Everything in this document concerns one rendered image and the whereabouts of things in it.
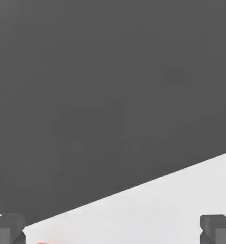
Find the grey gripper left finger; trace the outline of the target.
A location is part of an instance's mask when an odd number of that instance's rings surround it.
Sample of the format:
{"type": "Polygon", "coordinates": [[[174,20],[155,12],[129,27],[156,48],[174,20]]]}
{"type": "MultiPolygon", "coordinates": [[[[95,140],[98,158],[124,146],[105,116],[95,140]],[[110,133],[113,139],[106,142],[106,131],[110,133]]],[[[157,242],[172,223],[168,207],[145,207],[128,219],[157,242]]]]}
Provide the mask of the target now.
{"type": "Polygon", "coordinates": [[[25,218],[21,214],[0,216],[0,244],[26,244],[25,218]]]}

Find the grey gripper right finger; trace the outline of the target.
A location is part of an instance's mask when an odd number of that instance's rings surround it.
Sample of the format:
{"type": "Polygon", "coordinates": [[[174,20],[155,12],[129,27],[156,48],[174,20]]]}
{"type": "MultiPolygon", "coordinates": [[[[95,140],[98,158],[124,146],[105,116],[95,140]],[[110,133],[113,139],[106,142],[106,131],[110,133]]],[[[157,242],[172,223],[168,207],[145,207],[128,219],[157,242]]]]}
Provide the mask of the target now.
{"type": "Polygon", "coordinates": [[[202,215],[200,216],[200,244],[226,244],[226,216],[202,215]]]}

